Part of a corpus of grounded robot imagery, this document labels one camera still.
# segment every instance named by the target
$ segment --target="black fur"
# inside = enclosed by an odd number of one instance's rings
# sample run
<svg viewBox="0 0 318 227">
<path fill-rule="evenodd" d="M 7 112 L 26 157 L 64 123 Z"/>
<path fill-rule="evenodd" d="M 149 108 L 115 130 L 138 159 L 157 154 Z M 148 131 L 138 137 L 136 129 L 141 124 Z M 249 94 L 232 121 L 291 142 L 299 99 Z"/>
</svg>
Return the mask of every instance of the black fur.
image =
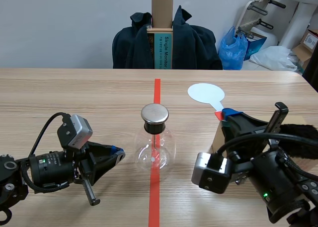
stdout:
<svg viewBox="0 0 318 227">
<path fill-rule="evenodd" d="M 318 141 L 318 130 L 312 125 L 284 124 L 281 125 L 281 134 L 296 135 Z M 318 147 L 308 147 L 289 141 L 280 141 L 279 146 L 291 157 L 318 159 Z"/>
</svg>

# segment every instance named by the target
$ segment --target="white paper circle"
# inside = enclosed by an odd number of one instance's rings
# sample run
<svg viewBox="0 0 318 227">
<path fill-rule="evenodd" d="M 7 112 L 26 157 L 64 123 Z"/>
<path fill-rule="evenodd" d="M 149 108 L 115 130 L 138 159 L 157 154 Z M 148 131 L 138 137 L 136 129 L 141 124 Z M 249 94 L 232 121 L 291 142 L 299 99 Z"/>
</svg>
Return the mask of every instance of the white paper circle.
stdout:
<svg viewBox="0 0 318 227">
<path fill-rule="evenodd" d="M 189 87 L 188 94 L 198 102 L 211 104 L 216 111 L 222 111 L 221 101 L 224 99 L 224 91 L 216 85 L 199 83 Z"/>
</svg>

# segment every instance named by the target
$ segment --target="paper sign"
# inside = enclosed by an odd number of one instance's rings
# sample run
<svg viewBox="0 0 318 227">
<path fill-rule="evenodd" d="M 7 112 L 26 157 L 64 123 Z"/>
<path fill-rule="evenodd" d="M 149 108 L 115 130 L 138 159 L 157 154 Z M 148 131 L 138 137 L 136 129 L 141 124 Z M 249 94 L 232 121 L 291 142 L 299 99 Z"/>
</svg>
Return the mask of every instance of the paper sign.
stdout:
<svg viewBox="0 0 318 227">
<path fill-rule="evenodd" d="M 314 49 L 316 43 L 318 42 L 318 38 L 308 33 L 307 37 L 304 40 L 304 44 L 308 46 L 310 49 Z"/>
<path fill-rule="evenodd" d="M 216 111 L 222 111 L 221 101 L 224 99 L 224 91 L 216 85 L 199 83 L 189 87 L 188 94 L 198 102 L 211 104 Z"/>
</svg>

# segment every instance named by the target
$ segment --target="glass bottle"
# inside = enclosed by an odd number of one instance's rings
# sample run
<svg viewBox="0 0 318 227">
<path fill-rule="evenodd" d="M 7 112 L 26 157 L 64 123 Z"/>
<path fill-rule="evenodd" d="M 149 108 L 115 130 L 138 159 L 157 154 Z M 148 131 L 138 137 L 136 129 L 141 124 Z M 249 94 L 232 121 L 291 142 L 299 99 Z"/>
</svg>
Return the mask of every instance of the glass bottle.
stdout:
<svg viewBox="0 0 318 227">
<path fill-rule="evenodd" d="M 146 172 L 167 173 L 176 154 L 174 136 L 165 125 L 169 112 L 161 104 L 148 104 L 141 117 L 145 124 L 135 136 L 135 163 Z"/>
</svg>

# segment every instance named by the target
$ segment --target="blue plastic bag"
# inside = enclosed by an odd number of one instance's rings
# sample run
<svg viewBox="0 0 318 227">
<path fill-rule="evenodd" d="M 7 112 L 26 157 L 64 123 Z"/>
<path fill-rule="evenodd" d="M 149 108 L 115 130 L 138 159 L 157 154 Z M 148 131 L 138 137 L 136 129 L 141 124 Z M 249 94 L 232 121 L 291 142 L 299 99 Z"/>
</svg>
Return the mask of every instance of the blue plastic bag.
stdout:
<svg viewBox="0 0 318 227">
<path fill-rule="evenodd" d="M 235 29 L 232 27 L 223 37 L 219 50 L 219 57 L 224 70 L 240 70 L 243 66 L 248 42 L 242 37 L 235 37 Z"/>
</svg>

